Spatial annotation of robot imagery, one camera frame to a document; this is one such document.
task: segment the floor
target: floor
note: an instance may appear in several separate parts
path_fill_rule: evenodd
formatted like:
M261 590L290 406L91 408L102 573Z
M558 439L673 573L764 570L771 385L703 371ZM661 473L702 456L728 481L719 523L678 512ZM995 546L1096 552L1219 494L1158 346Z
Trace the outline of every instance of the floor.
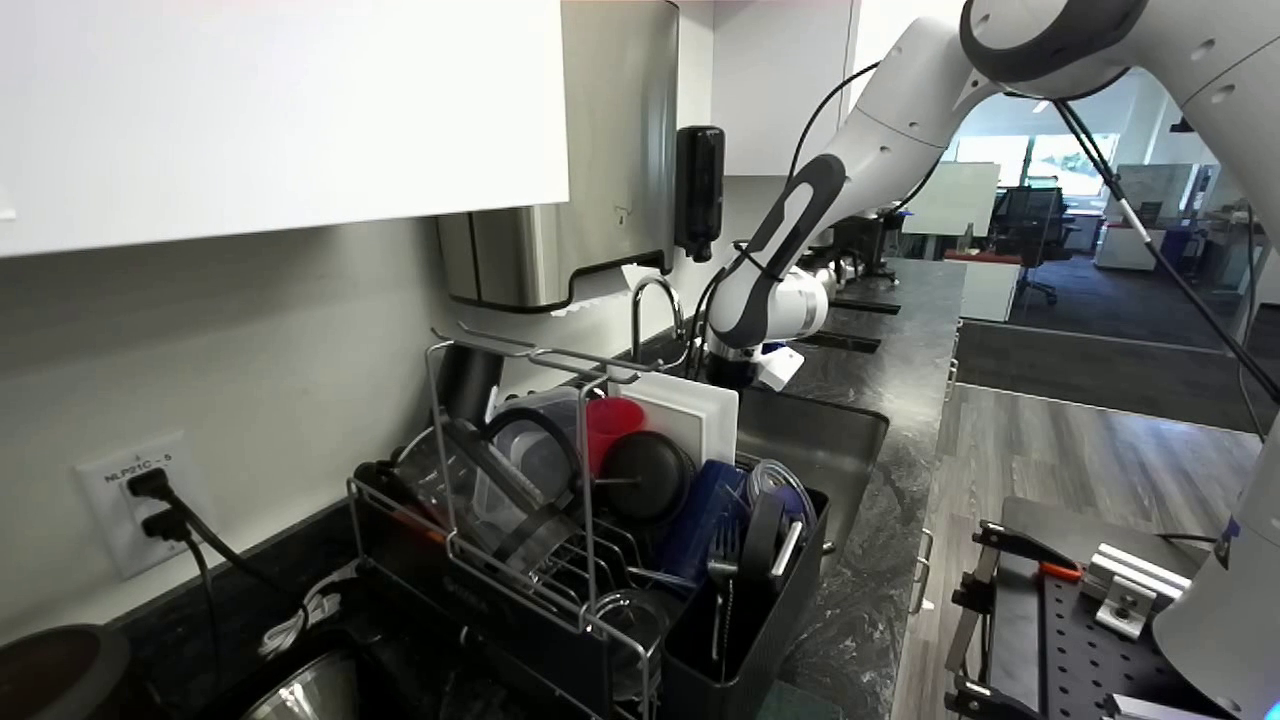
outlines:
M1253 434L1277 418L1164 276L1100 273L1086 255L1031 276L1055 288L1055 306L1027 292L1009 324L968 324L961 380ZM1196 292L1228 327L1242 320L1233 292ZM1255 316L1248 349L1280 375L1280 309Z
M1130 530L1214 532L1233 516L1255 447L1248 434L952 385L932 466L932 578L907 628L894 718L949 718L949 595L978 561L978 521L995 521L1005 496Z
M1031 268L1031 279L1055 288L1055 306L1031 292L1014 309L1014 324L1219 349L1196 309L1158 273L1100 273L1090 255L1068 255ZM1237 320L1242 298L1228 288L1196 292L1219 320Z
M968 320L956 339L956 380L1242 434L1274 418L1228 353L1027 324Z

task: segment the black cylinder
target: black cylinder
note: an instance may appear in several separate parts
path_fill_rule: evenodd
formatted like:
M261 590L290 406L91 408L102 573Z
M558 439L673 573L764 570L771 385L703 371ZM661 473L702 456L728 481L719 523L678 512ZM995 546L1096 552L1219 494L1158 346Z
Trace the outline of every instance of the black cylinder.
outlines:
M678 246L698 261L712 261L725 213L725 127L693 125L678 135Z
M484 423L489 393L503 380L503 355L452 346L445 349L435 398L445 418Z

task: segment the chair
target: chair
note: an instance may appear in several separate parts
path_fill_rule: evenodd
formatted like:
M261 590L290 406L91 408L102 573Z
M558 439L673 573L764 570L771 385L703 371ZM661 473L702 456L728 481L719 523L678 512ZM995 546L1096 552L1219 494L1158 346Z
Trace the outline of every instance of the chair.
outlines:
M1096 242L1105 235L1105 223L1110 223L1105 218L1073 218L1064 252L1068 255L1093 255Z
M994 235L1009 242L1025 261L1025 273L1016 279L1016 306L1027 292L1046 292L1050 309L1055 306L1055 288L1031 279L1031 268L1039 268L1052 255L1064 255L1064 213L1068 205L1059 189L1009 189L995 201Z

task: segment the upper cabinet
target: upper cabinet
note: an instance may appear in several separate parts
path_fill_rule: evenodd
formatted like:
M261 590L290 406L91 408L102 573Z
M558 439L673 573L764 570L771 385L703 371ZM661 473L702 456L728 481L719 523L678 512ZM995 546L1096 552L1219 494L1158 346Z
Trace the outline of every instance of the upper cabinet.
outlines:
M718 0L712 118L725 125L728 176L785 176L795 135L854 66L859 0ZM827 114L810 148L836 135Z
M0 255L569 198L559 0L3 0Z

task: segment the window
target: window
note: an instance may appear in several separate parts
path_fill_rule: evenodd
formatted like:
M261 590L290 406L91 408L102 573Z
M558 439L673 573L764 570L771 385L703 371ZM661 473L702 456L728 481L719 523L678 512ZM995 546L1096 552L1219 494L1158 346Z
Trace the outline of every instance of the window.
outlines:
M1027 135L956 135L949 162L1000 165L1000 183L1014 189L1025 182Z
M1096 135L1105 156L1118 156L1122 135ZM1073 209L1105 209L1110 183L1096 176L1076 135L1035 135L1025 183L1064 189Z

